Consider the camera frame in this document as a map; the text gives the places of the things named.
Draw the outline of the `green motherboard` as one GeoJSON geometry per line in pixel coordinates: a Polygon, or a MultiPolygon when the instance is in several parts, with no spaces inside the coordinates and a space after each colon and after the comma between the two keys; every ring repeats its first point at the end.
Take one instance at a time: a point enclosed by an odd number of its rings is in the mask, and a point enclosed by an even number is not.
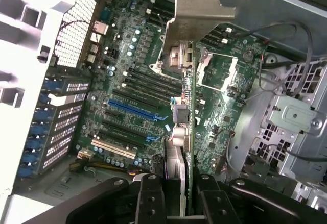
{"type": "MultiPolygon", "coordinates": [[[[90,69],[93,75],[90,95],[82,115],[82,125],[76,135],[76,147],[80,152],[90,150],[104,166],[113,165],[125,168],[132,174],[138,168],[151,170],[156,160],[166,147],[164,140],[172,138],[175,126],[172,118],[172,101],[182,93],[182,75],[165,65],[167,58],[162,54],[164,40],[163,26],[168,18],[147,15],[146,9],[151,4],[166,5],[174,10],[173,4],[164,0],[112,0],[102,10],[100,22],[109,24],[100,47],[92,46],[89,57],[94,66],[90,69]],[[169,100],[156,98],[142,92],[123,88],[125,81],[123,71],[135,71],[167,83],[170,88],[141,85],[169,95],[169,100]],[[154,114],[157,121],[129,113],[108,104],[109,100],[154,114]],[[146,133],[147,138],[120,131],[102,125],[102,121],[111,121],[138,132],[146,133]],[[145,148],[135,147],[128,143],[107,137],[99,137],[105,131],[140,142],[145,148]],[[91,145],[93,139],[110,142],[136,153],[135,159],[91,145]]],[[[252,89],[259,69],[259,59],[266,51],[266,45],[254,36],[233,38],[235,29],[227,24],[219,27],[230,27],[233,32],[229,37],[221,38],[227,43],[223,48],[212,48],[200,42],[196,53],[203,47],[211,52],[236,56],[237,74],[226,93],[214,91],[196,85],[195,103],[195,143],[194,155],[202,173],[219,174],[225,167],[225,151],[229,138],[239,120],[243,106],[252,89]],[[242,54],[252,50],[255,59],[244,62],[242,54]]]]}

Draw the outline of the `blue expansion slot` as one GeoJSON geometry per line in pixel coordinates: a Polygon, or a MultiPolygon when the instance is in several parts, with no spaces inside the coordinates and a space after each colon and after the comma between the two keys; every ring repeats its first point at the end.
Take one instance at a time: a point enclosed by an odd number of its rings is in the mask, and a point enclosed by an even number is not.
{"type": "Polygon", "coordinates": [[[125,110],[125,111],[127,111],[129,113],[133,113],[133,114],[136,114],[138,116],[144,117],[146,119],[152,120],[152,121],[157,121],[158,120],[154,114],[151,114],[151,113],[145,112],[143,110],[131,107],[129,105],[119,103],[119,102],[111,100],[111,99],[108,101],[108,104],[111,105],[111,106],[114,106],[116,108],[125,110]]]}

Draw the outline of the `CPU socket with metal frame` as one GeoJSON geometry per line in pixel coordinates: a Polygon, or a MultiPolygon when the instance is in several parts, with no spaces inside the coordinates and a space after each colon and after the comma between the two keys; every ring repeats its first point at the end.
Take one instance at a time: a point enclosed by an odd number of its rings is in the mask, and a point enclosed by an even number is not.
{"type": "Polygon", "coordinates": [[[196,85],[226,93],[237,74],[238,61],[236,56],[211,52],[203,47],[196,70],[196,85]]]}

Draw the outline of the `grey power supply box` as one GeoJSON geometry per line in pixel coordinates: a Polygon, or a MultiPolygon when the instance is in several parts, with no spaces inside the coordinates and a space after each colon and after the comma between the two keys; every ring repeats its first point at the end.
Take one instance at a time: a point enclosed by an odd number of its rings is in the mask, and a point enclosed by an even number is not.
{"type": "Polygon", "coordinates": [[[232,23],[254,30],[275,22],[296,21],[306,25],[312,34],[313,56],[327,56],[327,0],[220,0],[235,7],[232,23]]]}

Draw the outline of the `black RAM slot white latch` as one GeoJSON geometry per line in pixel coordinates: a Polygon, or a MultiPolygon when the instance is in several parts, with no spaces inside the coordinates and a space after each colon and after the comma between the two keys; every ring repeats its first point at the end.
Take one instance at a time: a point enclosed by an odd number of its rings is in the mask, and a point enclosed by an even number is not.
{"type": "Polygon", "coordinates": [[[161,82],[154,78],[149,77],[148,75],[135,72],[135,71],[123,71],[123,76],[125,77],[126,82],[136,83],[139,85],[148,85],[155,86],[163,89],[169,89],[170,86],[167,83],[161,82]]]}
{"type": "Polygon", "coordinates": [[[211,36],[205,36],[200,40],[200,43],[210,46],[212,48],[223,48],[227,46],[227,43],[222,42],[222,39],[214,38],[211,36]]]}
{"type": "Polygon", "coordinates": [[[156,97],[156,98],[160,98],[160,99],[164,99],[164,100],[169,100],[171,97],[169,95],[163,94],[159,91],[150,89],[150,88],[146,88],[143,87],[141,85],[135,84],[135,83],[122,83],[121,86],[123,88],[130,88],[139,92],[142,92],[144,94],[156,97]]]}
{"type": "Polygon", "coordinates": [[[157,16],[158,14],[160,16],[163,16],[165,18],[172,18],[174,16],[173,9],[169,8],[166,5],[160,5],[160,4],[151,4],[148,6],[146,9],[146,14],[147,15],[155,15],[157,16]]]}
{"type": "Polygon", "coordinates": [[[205,38],[215,38],[215,39],[220,39],[220,38],[225,38],[229,37],[231,33],[233,32],[233,29],[230,27],[215,27],[212,29],[208,34],[205,35],[205,38]]]}

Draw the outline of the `grey metal PC case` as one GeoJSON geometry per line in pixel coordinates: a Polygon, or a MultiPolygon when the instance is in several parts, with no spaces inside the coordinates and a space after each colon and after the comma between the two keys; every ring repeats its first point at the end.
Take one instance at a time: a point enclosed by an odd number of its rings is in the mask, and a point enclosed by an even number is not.
{"type": "MultiPolygon", "coordinates": [[[[313,56],[313,39],[303,23],[275,22],[254,30],[232,23],[233,38],[248,35],[266,45],[252,89],[225,151],[225,167],[219,174],[202,173],[194,155],[192,214],[179,219],[180,178],[167,169],[176,160],[171,139],[151,170],[104,166],[90,150],[80,152],[76,135],[90,95],[94,61],[90,48],[100,47],[104,36],[92,32],[102,10],[112,0],[0,0],[0,224],[25,221],[111,178],[128,183],[146,174],[161,178],[166,224],[206,224],[194,207],[194,180],[213,176],[228,185],[237,178],[262,184],[304,205],[327,214],[327,181],[279,173],[252,148],[263,135],[263,120],[276,95],[296,97],[306,82],[310,64],[326,59],[313,56]],[[87,93],[56,96],[42,89],[45,78],[77,76],[91,79],[87,93]],[[37,107],[83,101],[76,123],[51,134],[31,129],[37,107]]],[[[173,4],[175,0],[164,0],[173,4]]]]}

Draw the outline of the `grey metal disk bay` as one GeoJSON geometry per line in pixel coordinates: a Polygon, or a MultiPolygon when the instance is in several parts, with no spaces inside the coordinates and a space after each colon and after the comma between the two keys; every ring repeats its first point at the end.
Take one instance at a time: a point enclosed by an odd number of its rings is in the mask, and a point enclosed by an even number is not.
{"type": "Polygon", "coordinates": [[[296,97],[272,98],[262,125],[264,133],[252,148],[263,160],[281,174],[327,181],[327,162],[308,162],[287,153],[327,158],[327,58],[310,64],[296,97]]]}

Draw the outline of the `white expansion slot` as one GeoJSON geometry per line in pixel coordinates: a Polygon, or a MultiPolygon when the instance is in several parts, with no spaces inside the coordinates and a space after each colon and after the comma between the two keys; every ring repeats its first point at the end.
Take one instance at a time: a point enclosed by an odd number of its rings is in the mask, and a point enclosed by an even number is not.
{"type": "Polygon", "coordinates": [[[103,140],[93,139],[91,141],[91,145],[96,146],[98,148],[101,148],[103,150],[118,154],[120,156],[129,158],[129,159],[135,159],[136,153],[132,150],[125,149],[122,146],[105,142],[103,140]]]}

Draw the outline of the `round coin cell battery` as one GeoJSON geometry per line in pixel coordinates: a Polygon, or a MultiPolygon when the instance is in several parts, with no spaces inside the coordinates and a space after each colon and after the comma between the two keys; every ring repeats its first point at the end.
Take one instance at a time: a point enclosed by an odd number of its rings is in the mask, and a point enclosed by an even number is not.
{"type": "Polygon", "coordinates": [[[255,54],[252,50],[247,50],[242,54],[242,59],[244,62],[251,63],[255,59],[255,54]]]}

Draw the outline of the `silver rear port block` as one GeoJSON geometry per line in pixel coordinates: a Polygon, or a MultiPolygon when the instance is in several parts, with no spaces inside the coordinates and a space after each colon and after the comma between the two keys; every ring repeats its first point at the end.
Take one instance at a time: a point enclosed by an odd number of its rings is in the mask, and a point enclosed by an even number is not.
{"type": "Polygon", "coordinates": [[[92,25],[92,32],[96,34],[100,34],[102,36],[106,36],[108,27],[109,26],[103,22],[95,21],[92,25]]]}

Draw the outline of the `long black expansion slot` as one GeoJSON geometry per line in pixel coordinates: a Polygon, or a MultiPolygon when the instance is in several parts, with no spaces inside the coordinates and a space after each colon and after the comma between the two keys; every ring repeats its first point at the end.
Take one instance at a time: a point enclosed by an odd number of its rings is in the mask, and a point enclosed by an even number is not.
{"type": "Polygon", "coordinates": [[[113,127],[113,128],[118,129],[120,131],[128,132],[128,133],[133,134],[133,135],[137,135],[137,136],[140,136],[140,137],[143,137],[143,138],[147,138],[146,133],[138,132],[138,131],[136,131],[134,129],[131,129],[129,127],[126,127],[126,126],[123,126],[123,125],[120,125],[120,124],[117,124],[117,123],[114,123],[114,122],[111,122],[111,121],[107,121],[107,120],[102,121],[102,125],[113,127]]]}
{"type": "Polygon", "coordinates": [[[142,144],[140,142],[137,142],[137,141],[122,137],[120,135],[105,132],[105,131],[100,131],[98,133],[98,136],[99,137],[107,137],[107,138],[111,138],[111,139],[116,140],[116,141],[121,141],[121,142],[124,142],[124,143],[128,143],[128,144],[133,145],[135,147],[140,147],[140,148],[145,148],[146,147],[144,144],[142,144]]]}

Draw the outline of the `black perforated slot cover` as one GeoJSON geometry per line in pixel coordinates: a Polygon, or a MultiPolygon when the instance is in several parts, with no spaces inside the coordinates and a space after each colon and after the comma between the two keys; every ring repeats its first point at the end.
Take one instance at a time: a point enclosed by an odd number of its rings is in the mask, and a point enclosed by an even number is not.
{"type": "Polygon", "coordinates": [[[61,106],[46,105],[35,109],[31,129],[35,134],[51,134],[77,122],[84,105],[83,101],[61,106]]]}
{"type": "Polygon", "coordinates": [[[45,78],[42,89],[56,96],[87,93],[91,84],[88,77],[65,76],[45,78]]]}

